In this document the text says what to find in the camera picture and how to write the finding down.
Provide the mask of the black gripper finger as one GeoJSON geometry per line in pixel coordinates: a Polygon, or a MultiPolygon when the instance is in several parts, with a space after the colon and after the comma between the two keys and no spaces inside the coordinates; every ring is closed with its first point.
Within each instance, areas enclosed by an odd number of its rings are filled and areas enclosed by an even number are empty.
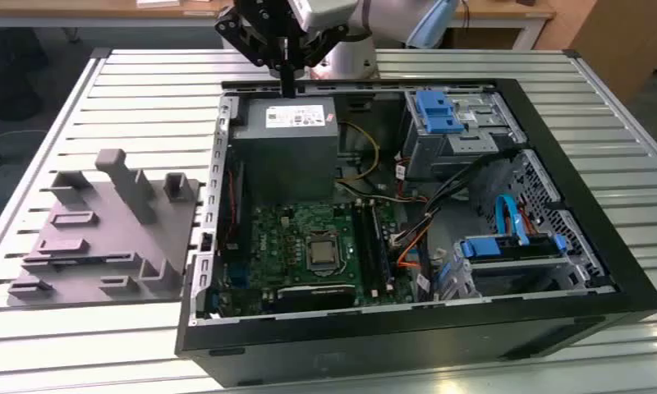
{"type": "Polygon", "coordinates": [[[214,30],[223,40],[257,67],[265,66],[279,79],[282,98],[289,98],[289,66],[279,42],[275,38],[262,36],[250,22],[242,23],[243,17],[238,7],[227,7],[218,15],[214,30]]]}
{"type": "Polygon", "coordinates": [[[313,39],[299,27],[291,27],[286,37],[286,97],[295,97],[295,72],[313,67],[345,38],[348,26],[337,25],[321,30],[313,39]]]}

